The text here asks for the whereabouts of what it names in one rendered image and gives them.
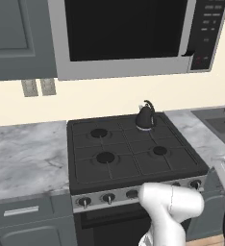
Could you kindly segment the grey wall cupboard door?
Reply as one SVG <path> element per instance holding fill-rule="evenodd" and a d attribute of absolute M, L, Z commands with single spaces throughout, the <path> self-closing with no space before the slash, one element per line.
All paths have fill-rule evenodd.
<path fill-rule="evenodd" d="M 0 0 L 0 81 L 53 77 L 47 0 Z"/>

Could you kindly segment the grey sink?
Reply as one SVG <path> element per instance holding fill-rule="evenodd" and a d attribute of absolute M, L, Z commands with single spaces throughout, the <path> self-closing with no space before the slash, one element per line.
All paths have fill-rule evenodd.
<path fill-rule="evenodd" d="M 225 144 L 225 113 L 223 108 L 196 110 L 192 113 Z"/>

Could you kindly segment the grey base cupboard panel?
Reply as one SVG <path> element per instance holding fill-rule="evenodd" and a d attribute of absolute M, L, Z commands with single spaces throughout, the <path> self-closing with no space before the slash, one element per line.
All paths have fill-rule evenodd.
<path fill-rule="evenodd" d="M 225 190 L 214 168 L 208 173 L 202 196 L 205 201 L 204 210 L 199 217 L 191 219 L 187 241 L 222 234 Z"/>

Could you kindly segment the silver microwave oven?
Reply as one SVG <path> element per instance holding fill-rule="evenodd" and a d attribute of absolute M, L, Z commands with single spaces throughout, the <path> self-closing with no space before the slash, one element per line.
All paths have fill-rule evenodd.
<path fill-rule="evenodd" d="M 225 0 L 48 0 L 58 78 L 209 72 Z"/>

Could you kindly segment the grey drawer front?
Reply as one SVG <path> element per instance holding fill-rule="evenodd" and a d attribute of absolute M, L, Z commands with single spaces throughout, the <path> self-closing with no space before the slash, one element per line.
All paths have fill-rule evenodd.
<path fill-rule="evenodd" d="M 22 209 L 33 206 L 39 206 L 39 211 L 9 217 L 3 216 L 5 210 Z M 10 203 L 0 204 L 0 226 L 36 222 L 39 220 L 71 214 L 72 205 L 71 197 L 69 194 L 44 196 L 35 199 L 28 199 L 25 201 L 14 201 Z"/>

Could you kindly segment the black oven door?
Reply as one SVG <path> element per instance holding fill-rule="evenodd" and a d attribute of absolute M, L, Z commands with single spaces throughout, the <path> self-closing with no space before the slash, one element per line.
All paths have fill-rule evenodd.
<path fill-rule="evenodd" d="M 78 246 L 138 246 L 151 219 L 139 203 L 74 214 Z"/>

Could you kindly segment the grey base cupboard door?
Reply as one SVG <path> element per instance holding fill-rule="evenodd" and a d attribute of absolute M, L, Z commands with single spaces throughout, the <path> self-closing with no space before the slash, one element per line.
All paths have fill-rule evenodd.
<path fill-rule="evenodd" d="M 0 246 L 78 246 L 73 217 L 0 228 Z"/>

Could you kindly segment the black gas stove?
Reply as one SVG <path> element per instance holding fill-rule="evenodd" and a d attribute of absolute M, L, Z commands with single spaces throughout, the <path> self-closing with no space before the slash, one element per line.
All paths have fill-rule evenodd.
<path fill-rule="evenodd" d="M 157 126 L 137 128 L 133 114 L 71 120 L 67 123 L 69 190 L 73 213 L 138 203 L 126 192 L 147 182 L 190 187 L 200 180 L 203 188 L 209 167 L 168 117 L 158 112 Z M 113 193 L 109 205 L 102 197 Z M 89 197 L 84 209 L 78 200 Z"/>

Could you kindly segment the black kettle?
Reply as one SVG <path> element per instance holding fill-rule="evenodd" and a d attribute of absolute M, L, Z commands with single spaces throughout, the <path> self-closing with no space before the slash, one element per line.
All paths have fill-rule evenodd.
<path fill-rule="evenodd" d="M 155 109 L 149 100 L 144 101 L 145 106 L 139 108 L 136 125 L 141 131 L 151 131 L 157 125 Z"/>

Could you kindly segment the grey wall socket plate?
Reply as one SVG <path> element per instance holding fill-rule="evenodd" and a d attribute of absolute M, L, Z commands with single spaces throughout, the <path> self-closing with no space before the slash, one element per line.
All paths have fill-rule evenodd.
<path fill-rule="evenodd" d="M 41 85 L 41 91 L 43 96 L 56 94 L 55 80 L 53 78 L 41 79 L 40 85 Z"/>
<path fill-rule="evenodd" d="M 23 93 L 25 97 L 35 97 L 38 96 L 37 82 L 33 80 L 22 80 L 21 81 Z"/>

